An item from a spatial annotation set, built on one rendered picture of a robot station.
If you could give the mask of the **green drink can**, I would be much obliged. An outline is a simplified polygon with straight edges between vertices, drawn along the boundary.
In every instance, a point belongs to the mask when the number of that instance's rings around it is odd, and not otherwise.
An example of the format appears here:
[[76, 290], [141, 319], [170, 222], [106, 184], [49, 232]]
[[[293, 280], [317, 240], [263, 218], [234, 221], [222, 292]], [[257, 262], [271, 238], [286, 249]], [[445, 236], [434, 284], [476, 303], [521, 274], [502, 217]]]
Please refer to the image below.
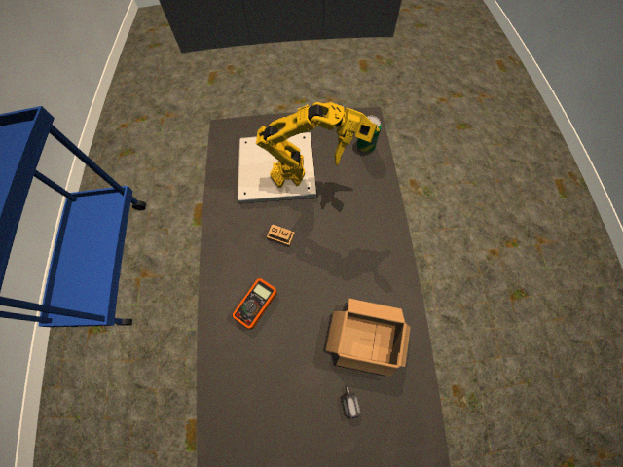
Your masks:
[[[375, 116], [367, 116], [367, 118], [373, 123], [377, 125], [377, 128], [381, 131], [381, 122], [380, 120], [375, 117]], [[375, 134], [373, 136], [372, 142], [368, 142], [365, 141], [363, 139], [358, 138], [357, 139], [357, 147], [360, 151], [365, 152], [365, 153], [369, 153], [375, 150], [376, 145], [377, 145], [377, 141], [379, 138], [379, 134], [380, 131], [375, 131]]]

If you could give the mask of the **orange digital multimeter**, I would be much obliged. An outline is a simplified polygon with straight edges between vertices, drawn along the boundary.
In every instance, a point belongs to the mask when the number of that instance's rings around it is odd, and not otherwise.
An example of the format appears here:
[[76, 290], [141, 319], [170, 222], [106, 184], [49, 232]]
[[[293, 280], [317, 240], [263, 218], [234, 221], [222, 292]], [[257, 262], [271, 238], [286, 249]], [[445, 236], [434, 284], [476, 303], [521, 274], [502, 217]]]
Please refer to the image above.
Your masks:
[[253, 329], [264, 314], [277, 290], [259, 278], [255, 281], [233, 313], [233, 318], [248, 329]]

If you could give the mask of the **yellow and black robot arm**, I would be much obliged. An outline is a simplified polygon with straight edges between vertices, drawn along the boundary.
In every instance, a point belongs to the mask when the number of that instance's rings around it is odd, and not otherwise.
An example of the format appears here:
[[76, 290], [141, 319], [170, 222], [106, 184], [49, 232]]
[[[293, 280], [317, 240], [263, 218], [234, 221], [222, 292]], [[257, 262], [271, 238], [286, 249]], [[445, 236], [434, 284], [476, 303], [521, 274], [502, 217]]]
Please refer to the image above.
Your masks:
[[[268, 151], [279, 162], [279, 164], [274, 163], [270, 173], [272, 180], [279, 188], [282, 188], [285, 180], [292, 180], [296, 186], [300, 186], [305, 176], [304, 157], [300, 155], [301, 150], [287, 139], [315, 129], [315, 126], [332, 130], [341, 125], [345, 114], [344, 107], [340, 105], [331, 102], [325, 104], [315, 102], [312, 107], [306, 105], [299, 108], [298, 117], [295, 113], [270, 123], [268, 127], [262, 126], [258, 129], [256, 145]], [[280, 128], [282, 130], [277, 132]]]

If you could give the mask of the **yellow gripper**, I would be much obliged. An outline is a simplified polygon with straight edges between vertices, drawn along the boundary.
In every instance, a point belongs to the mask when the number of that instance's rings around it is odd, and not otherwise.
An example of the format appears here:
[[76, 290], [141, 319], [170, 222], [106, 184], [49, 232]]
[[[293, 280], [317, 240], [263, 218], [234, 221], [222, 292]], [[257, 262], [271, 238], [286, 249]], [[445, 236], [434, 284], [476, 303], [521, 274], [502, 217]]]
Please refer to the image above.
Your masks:
[[335, 165], [339, 164], [340, 157], [347, 144], [355, 137], [372, 142], [375, 131], [380, 131], [364, 114], [346, 108], [341, 125], [337, 128], [338, 146], [335, 152]]

